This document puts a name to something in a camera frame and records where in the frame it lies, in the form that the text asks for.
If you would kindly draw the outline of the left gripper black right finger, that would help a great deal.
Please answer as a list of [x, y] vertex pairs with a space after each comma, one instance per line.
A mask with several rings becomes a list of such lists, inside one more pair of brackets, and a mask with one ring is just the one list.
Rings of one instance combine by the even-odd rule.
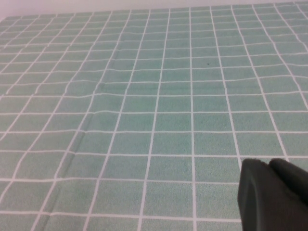
[[304, 203], [308, 202], [308, 173], [305, 170], [279, 158], [271, 159], [269, 166], [292, 192]]

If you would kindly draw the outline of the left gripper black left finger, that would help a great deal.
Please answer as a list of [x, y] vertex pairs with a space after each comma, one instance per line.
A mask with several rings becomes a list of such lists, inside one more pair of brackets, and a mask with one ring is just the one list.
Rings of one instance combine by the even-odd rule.
[[308, 203], [284, 184], [269, 163], [242, 162], [237, 201], [244, 231], [308, 229]]

